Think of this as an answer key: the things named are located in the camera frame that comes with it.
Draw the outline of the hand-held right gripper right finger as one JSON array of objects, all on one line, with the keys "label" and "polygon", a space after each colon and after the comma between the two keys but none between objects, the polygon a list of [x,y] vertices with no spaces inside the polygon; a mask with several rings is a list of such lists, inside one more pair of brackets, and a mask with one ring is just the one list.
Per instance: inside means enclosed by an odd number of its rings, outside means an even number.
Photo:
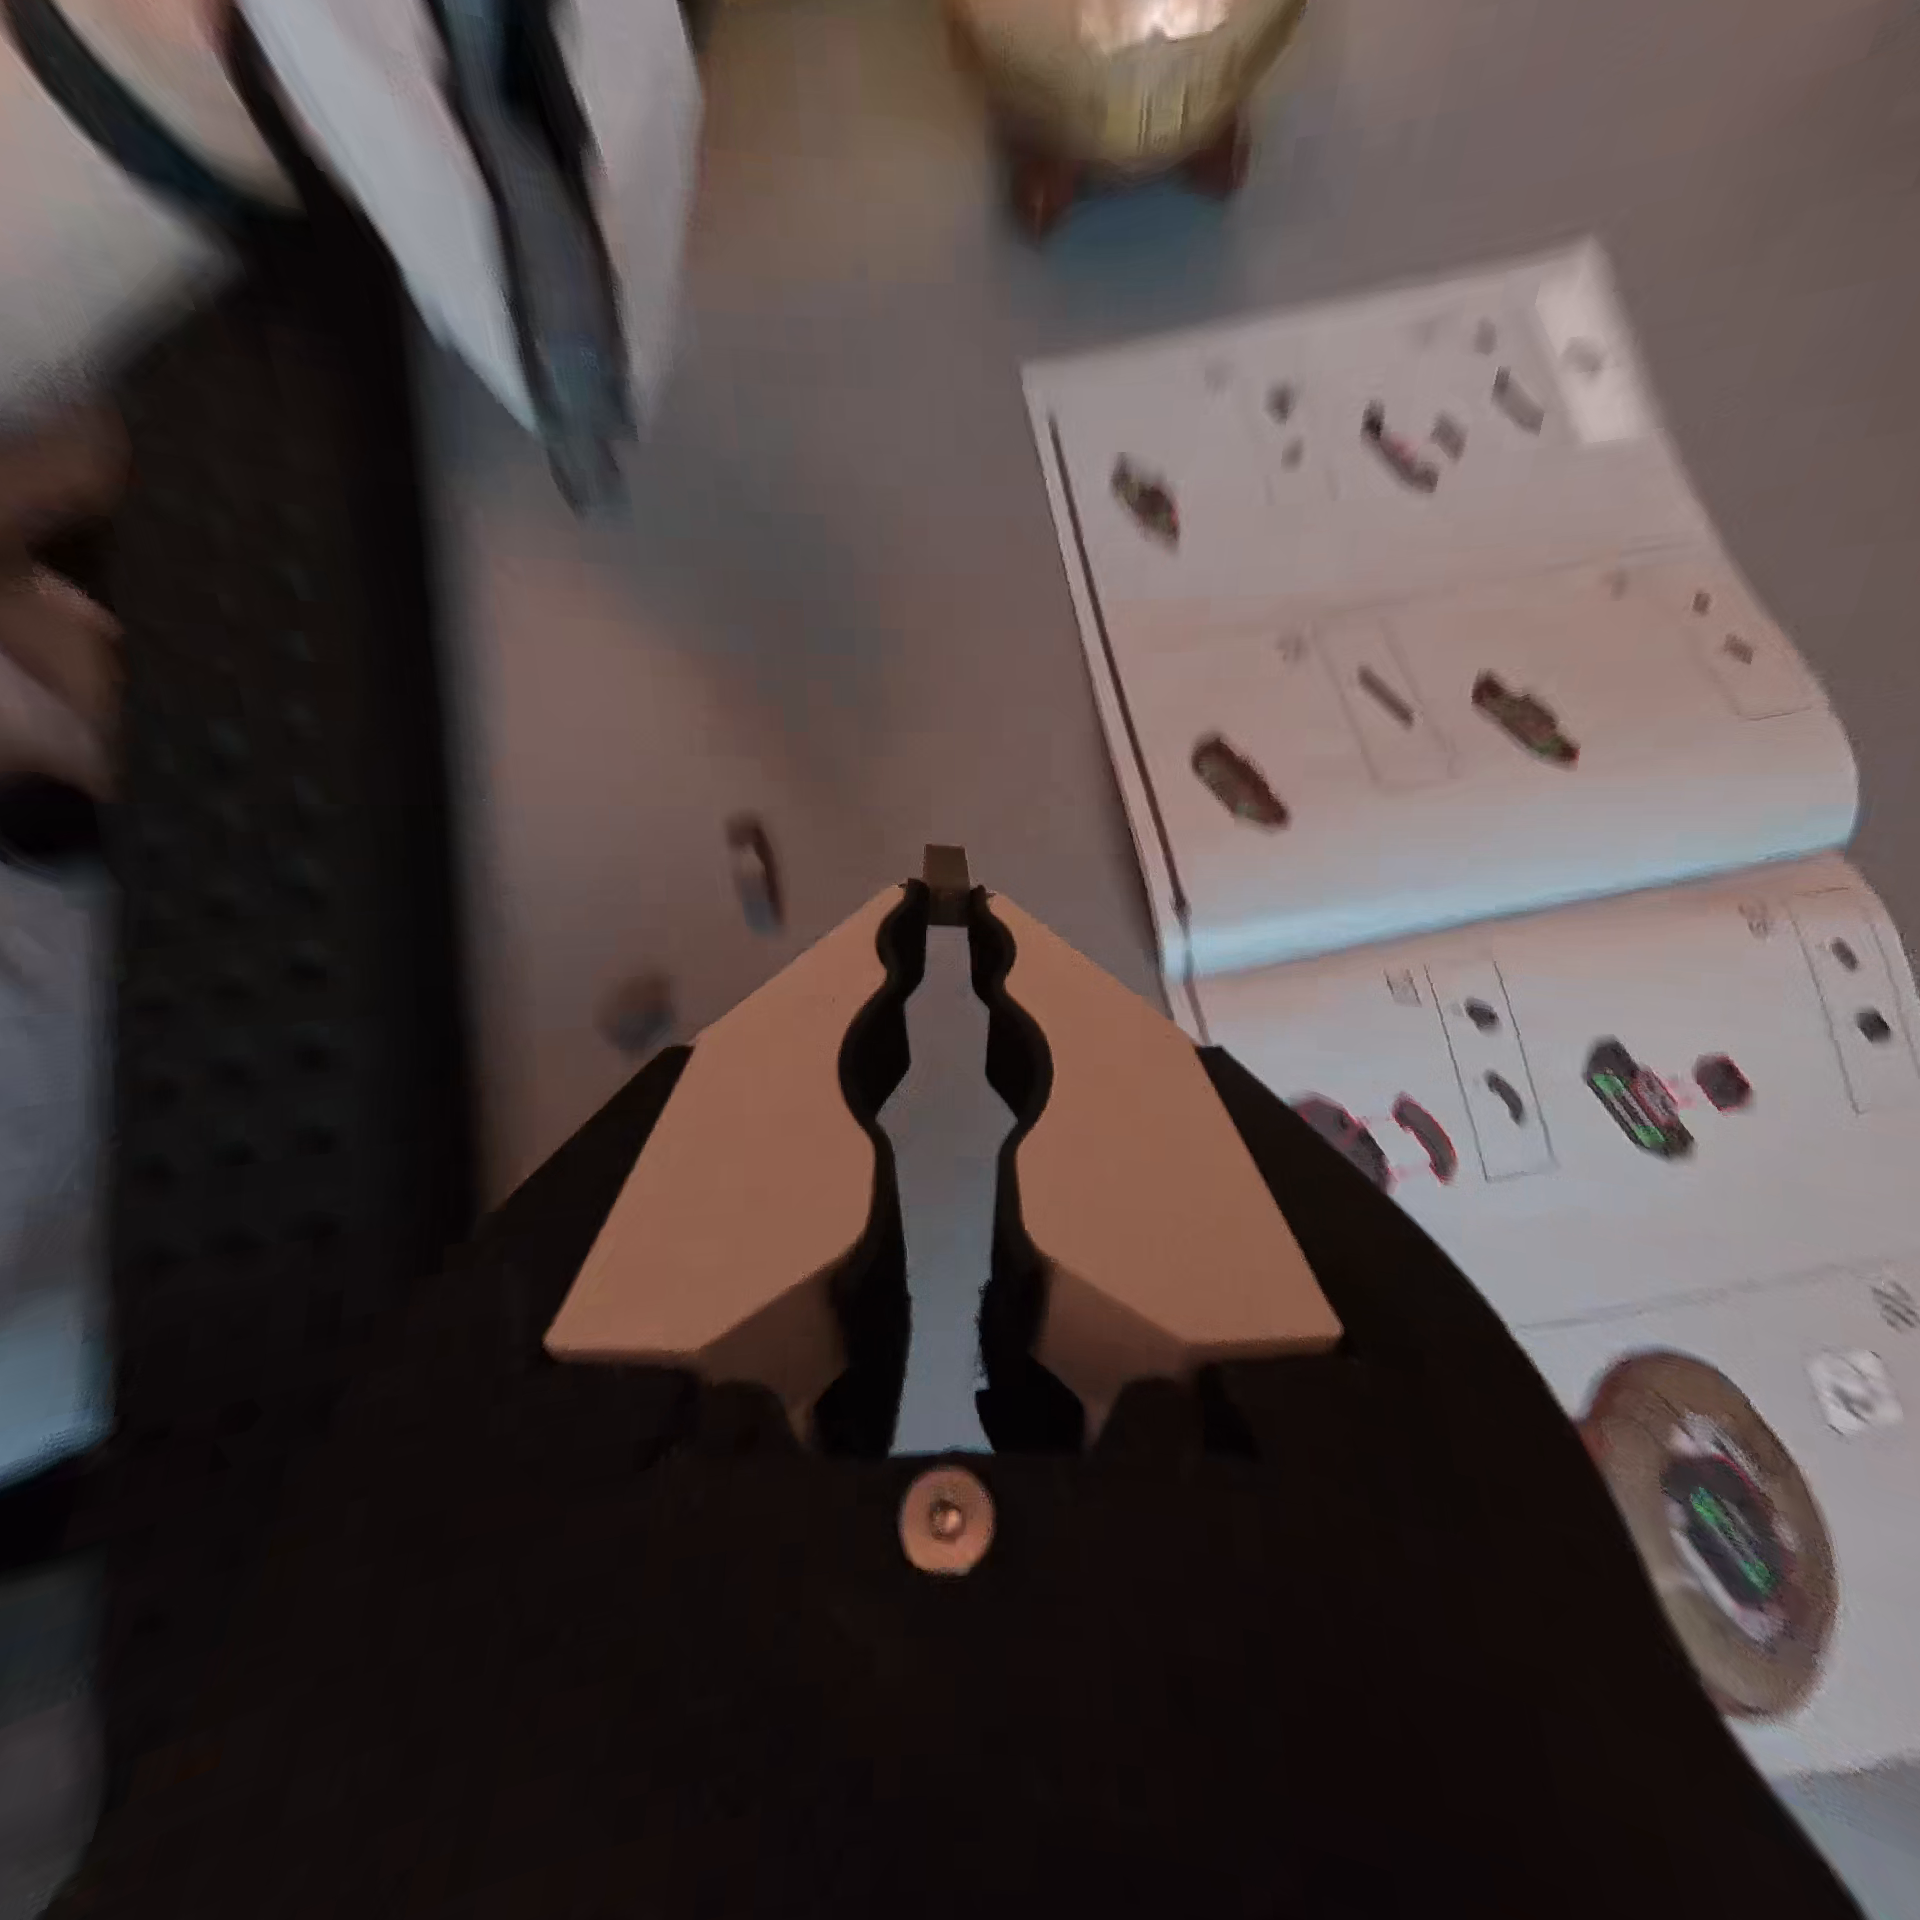
[{"label": "hand-held right gripper right finger", "polygon": [[1147,1382],[1322,1357],[1343,1323],[1205,1051],[1007,894],[969,895],[998,1148],[985,1432],[1099,1432]]}]

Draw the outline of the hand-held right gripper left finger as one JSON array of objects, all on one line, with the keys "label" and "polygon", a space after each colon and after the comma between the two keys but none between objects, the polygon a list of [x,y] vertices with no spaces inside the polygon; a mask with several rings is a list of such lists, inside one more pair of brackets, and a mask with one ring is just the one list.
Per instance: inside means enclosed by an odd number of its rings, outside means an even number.
[{"label": "hand-held right gripper left finger", "polygon": [[848,1370],[832,1300],[876,1213],[880,1150],[845,1089],[857,1018],[884,991],[882,887],[699,1033],[542,1349],[773,1393],[807,1436]]}]

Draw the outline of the tan round brick model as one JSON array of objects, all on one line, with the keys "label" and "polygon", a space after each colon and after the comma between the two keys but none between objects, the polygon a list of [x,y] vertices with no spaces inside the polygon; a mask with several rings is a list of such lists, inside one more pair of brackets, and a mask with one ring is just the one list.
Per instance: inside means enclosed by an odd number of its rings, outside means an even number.
[{"label": "tan round brick model", "polygon": [[1255,107],[1309,1],[946,1],[998,141],[1011,218],[1050,238],[1095,198],[1175,182],[1241,191]]}]

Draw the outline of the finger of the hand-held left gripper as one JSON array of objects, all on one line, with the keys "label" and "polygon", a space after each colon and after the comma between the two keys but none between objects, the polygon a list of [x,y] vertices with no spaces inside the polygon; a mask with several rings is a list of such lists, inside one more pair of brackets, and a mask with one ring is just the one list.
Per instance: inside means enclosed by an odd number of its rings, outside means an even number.
[{"label": "finger of the hand-held left gripper", "polygon": [[550,473],[580,516],[671,372],[705,119],[703,4],[515,4],[530,165],[511,215],[515,317]]},{"label": "finger of the hand-held left gripper", "polygon": [[423,319],[602,497],[602,235],[557,4],[242,4],[312,153]]}]

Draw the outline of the curved dark toy brick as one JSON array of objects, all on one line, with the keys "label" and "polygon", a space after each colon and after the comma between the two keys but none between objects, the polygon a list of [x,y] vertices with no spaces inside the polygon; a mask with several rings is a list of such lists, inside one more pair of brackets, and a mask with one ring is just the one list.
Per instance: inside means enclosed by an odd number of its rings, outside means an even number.
[{"label": "curved dark toy brick", "polygon": [[773,831],[753,811],[733,813],[724,827],[733,885],[745,923],[779,933],[786,920],[786,884]]}]

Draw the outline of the grey desk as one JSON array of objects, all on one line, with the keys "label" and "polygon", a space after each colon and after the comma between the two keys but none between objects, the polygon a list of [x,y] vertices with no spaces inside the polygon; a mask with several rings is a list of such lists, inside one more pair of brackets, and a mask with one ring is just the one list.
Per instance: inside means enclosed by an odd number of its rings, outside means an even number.
[{"label": "grey desk", "polygon": [[[1869,760],[1917,921],[1917,4],[1339,4],[1230,208],[991,206],[934,4],[716,26],[685,358],[627,520],[576,526],[436,373],[489,1174],[613,1091],[594,1018],[685,1029],[956,833],[1163,999],[1156,925],[1023,367],[1593,242],[1727,556]],[[758,813],[786,920],[724,827]],[[1573,1506],[1474,1363],[1440,1411],[1144,1466],[992,1460],[987,1567],[854,1539],[900,1473],[716,1468],[724,1559],[486,1784],[619,1911],[1917,1915],[1917,1759],[1773,1776],[1629,1651]]]}]

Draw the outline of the open building instruction booklet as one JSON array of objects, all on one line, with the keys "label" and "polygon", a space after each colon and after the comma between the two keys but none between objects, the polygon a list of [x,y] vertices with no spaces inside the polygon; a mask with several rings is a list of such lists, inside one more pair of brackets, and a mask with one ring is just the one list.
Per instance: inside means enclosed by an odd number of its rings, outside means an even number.
[{"label": "open building instruction booklet", "polygon": [[1751,1755],[1917,1762],[1917,980],[1605,254],[1021,386],[1171,1014],[1498,1310]]}]

